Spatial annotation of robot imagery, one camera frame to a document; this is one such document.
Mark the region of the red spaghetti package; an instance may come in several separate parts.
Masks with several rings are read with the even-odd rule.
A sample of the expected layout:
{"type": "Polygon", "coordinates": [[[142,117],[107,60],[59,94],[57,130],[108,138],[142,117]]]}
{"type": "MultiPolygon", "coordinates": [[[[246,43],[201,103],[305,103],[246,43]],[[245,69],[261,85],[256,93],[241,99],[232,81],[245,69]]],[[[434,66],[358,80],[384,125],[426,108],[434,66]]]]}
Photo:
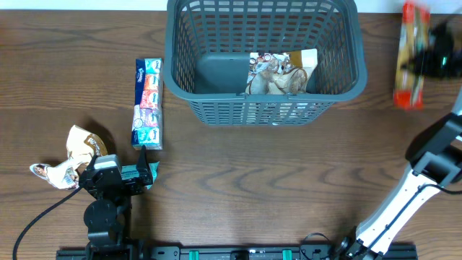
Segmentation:
{"type": "Polygon", "coordinates": [[[424,77],[402,69],[402,66],[409,64],[418,52],[428,47],[430,12],[415,1],[405,1],[402,11],[393,101],[395,106],[405,110],[422,109],[424,77]]]}

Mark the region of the snack bag with barcode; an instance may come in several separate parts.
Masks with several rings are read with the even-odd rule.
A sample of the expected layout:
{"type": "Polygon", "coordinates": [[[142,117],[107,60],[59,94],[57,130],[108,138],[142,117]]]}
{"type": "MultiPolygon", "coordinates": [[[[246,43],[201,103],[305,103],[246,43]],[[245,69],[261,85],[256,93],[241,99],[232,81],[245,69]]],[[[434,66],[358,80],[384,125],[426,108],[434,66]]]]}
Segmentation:
{"type": "Polygon", "coordinates": [[[284,94],[306,93],[308,82],[317,65],[316,48],[286,52],[282,73],[275,83],[284,94]]]}

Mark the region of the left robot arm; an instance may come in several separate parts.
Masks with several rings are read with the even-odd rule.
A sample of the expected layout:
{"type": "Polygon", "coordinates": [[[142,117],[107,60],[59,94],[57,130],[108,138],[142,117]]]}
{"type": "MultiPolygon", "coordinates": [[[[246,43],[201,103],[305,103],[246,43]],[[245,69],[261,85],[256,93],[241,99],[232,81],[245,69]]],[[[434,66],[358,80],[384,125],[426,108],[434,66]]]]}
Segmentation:
{"type": "Polygon", "coordinates": [[[131,197],[154,182],[142,147],[136,174],[124,179],[117,155],[93,156],[79,177],[79,187],[95,198],[84,212],[89,243],[88,259],[148,259],[144,243],[129,237],[131,197]]]}

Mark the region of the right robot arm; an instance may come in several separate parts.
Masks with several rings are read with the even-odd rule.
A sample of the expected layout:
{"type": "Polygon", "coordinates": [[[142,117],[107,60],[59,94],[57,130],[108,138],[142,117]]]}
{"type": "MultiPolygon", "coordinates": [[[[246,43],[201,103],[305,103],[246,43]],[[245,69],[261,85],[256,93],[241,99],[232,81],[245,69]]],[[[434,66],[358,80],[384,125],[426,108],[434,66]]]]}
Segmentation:
{"type": "MultiPolygon", "coordinates": [[[[461,76],[461,51],[456,37],[441,22],[430,30],[432,42],[402,64],[417,76],[461,76]]],[[[384,259],[393,238],[414,213],[434,195],[452,194],[447,187],[461,181],[461,150],[452,145],[461,139],[461,100],[453,109],[420,133],[406,151],[408,165],[403,177],[383,203],[345,238],[335,259],[384,259]]]]}

